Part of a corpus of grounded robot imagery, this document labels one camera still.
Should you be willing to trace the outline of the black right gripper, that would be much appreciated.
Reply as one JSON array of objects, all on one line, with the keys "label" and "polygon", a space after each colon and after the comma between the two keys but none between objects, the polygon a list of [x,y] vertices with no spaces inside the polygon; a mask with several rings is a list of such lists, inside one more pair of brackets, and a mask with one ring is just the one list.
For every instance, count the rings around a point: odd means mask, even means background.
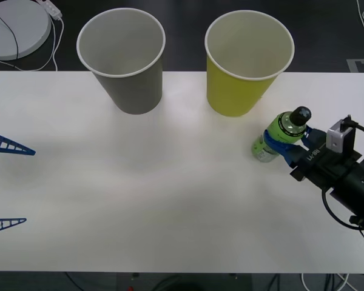
[{"label": "black right gripper", "polygon": [[306,126],[300,145],[275,140],[269,132],[263,132],[264,142],[284,157],[292,169],[291,176],[297,181],[309,180],[320,189],[332,187],[336,192],[360,193],[361,183],[355,176],[357,160],[362,156],[354,149],[336,153],[326,148],[326,132]]}]

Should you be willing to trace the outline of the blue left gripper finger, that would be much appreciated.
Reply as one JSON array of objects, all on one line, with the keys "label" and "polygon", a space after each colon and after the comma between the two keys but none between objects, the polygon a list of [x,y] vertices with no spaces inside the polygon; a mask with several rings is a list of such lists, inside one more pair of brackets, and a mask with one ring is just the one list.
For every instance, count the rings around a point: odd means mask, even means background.
[{"label": "blue left gripper finger", "polygon": [[26,221],[26,218],[0,218],[0,231],[20,225]]},{"label": "blue left gripper finger", "polygon": [[34,156],[35,151],[0,135],[0,153]]}]

